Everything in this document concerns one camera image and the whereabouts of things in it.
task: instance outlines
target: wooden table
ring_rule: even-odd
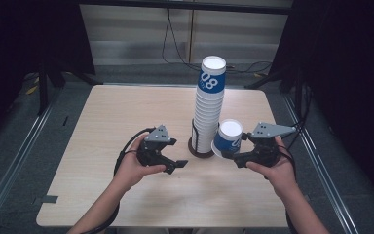
[[[262,175],[238,169],[233,161],[201,159],[188,149],[196,88],[95,86],[56,171],[43,204],[41,226],[72,226],[101,194],[113,176],[115,161],[138,131],[164,124],[174,146],[163,155],[189,160],[172,175],[145,177],[121,201],[112,226],[284,227],[284,206]],[[261,91],[226,89],[220,121],[239,120],[245,132],[257,122],[275,123]],[[250,141],[241,152],[250,151]]]

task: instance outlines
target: stacked paper cup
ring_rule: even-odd
[[[196,110],[192,123],[190,151],[197,157],[213,155],[211,142],[218,129],[224,97],[226,61],[220,57],[206,57],[202,62],[196,93]]]

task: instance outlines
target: black curtain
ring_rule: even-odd
[[[306,80],[334,133],[374,185],[374,1],[334,1]]]
[[[79,5],[0,1],[0,118],[17,97],[23,77],[49,59],[94,74]]]

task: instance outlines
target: black cable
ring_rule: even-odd
[[[163,48],[162,48],[162,58],[163,58],[163,60],[166,63],[168,63],[168,64],[181,64],[182,63],[182,64],[186,65],[187,67],[189,67],[190,69],[193,69],[195,71],[201,71],[201,67],[200,66],[195,65],[195,64],[191,64],[191,63],[187,63],[182,58],[182,56],[181,56],[181,54],[180,54],[180,52],[178,50],[177,41],[176,41],[175,35],[174,35],[174,30],[172,29],[172,23],[171,23],[171,19],[170,19],[170,15],[169,15],[169,9],[167,9],[167,15],[168,15],[168,20],[167,20],[167,26],[166,26],[166,34],[165,34],[165,38],[164,38],[164,42],[163,42]],[[170,61],[166,60],[166,58],[164,56],[164,51],[165,51],[166,42],[167,42],[168,27],[171,30],[172,40],[174,42],[175,49],[177,50],[178,57],[181,59],[182,62],[170,62]],[[261,68],[261,69],[250,71],[251,67],[253,67],[255,64],[260,64],[260,63],[268,63],[268,64],[265,67]],[[261,72],[261,71],[266,70],[271,65],[272,65],[272,63],[270,61],[257,61],[257,62],[252,63],[250,65],[250,67],[248,69],[246,69],[246,70],[227,70],[226,73],[229,73],[229,74],[257,73],[257,72]]]
[[[138,138],[140,135],[142,135],[143,133],[151,133],[155,130],[156,128],[147,128],[147,129],[144,129],[144,130],[141,130],[139,131],[138,133],[136,133],[130,140],[129,142],[127,142],[126,146],[124,146],[123,150],[120,152],[120,156],[117,158],[117,162],[115,164],[115,167],[114,167],[114,175],[115,173],[117,173],[118,171],[118,168],[120,168],[120,165],[121,165],[121,162],[123,161],[124,159],[124,156],[126,156],[126,154],[128,153],[133,153],[133,152],[137,152],[137,150],[129,150],[126,152],[127,148],[130,146],[130,144],[136,139]],[[120,209],[120,203],[118,203],[118,206],[117,208],[114,210],[114,212],[112,213],[112,215],[105,221],[103,222],[102,224],[100,224],[98,227],[90,230],[90,231],[87,231],[87,232],[83,232],[82,234],[96,234],[104,229],[106,229],[107,227],[109,227],[111,225],[111,223],[115,220],[115,218],[117,217],[117,214],[118,214],[118,211]]]
[[[36,79],[36,78],[38,78],[38,77],[39,77],[38,72],[35,72],[35,73],[33,73],[33,74],[29,74],[29,75],[27,75],[27,76],[23,79],[23,82],[25,82],[25,81],[30,81],[30,80]]]
[[[296,162],[295,162],[295,160],[294,160],[293,155],[290,153],[290,151],[288,150],[288,148],[286,148],[286,147],[284,147],[284,146],[281,146],[281,145],[278,145],[278,147],[285,149],[285,150],[287,151],[287,153],[289,154],[289,155],[287,155],[287,154],[285,154],[285,153],[279,151],[280,155],[281,155],[282,157],[286,158],[286,159],[290,162],[291,166],[293,167],[294,179],[297,180],[297,179],[296,179]],[[289,216],[287,210],[286,210],[286,212],[285,212],[285,215],[286,215],[287,226],[288,226],[288,228],[289,228],[289,230],[290,230],[290,233],[291,233],[291,234],[298,234],[296,228],[295,228],[294,225],[293,225],[293,222],[292,222],[291,219],[290,219],[290,216]]]
[[[308,119],[308,114],[310,111],[311,102],[312,102],[312,96],[313,96],[312,91],[308,89],[308,86],[305,84],[305,104],[306,104],[305,113],[303,114],[302,118],[298,122],[299,124],[297,125],[297,128],[298,128],[297,135],[293,138],[293,141],[287,147],[288,149],[290,149],[291,146],[293,146],[294,142],[296,142],[296,139],[300,136],[300,134],[305,128],[306,121]]]

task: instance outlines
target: hand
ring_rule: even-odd
[[[276,137],[275,140],[276,143],[281,146],[279,147],[280,152],[288,155],[283,148],[284,144],[281,139]],[[298,188],[296,178],[294,177],[293,166],[290,161],[284,157],[280,157],[280,160],[271,168],[250,161],[246,163],[246,166],[265,176],[273,185],[276,194],[280,198],[285,196],[286,193],[293,191],[294,188]]]
[[[147,137],[147,135],[140,136],[133,142],[114,176],[113,182],[114,180],[119,180],[119,182],[126,187],[127,191],[138,184],[145,176],[163,172],[166,169],[165,165],[144,167],[138,162],[136,150],[138,150],[138,146],[145,137]]]

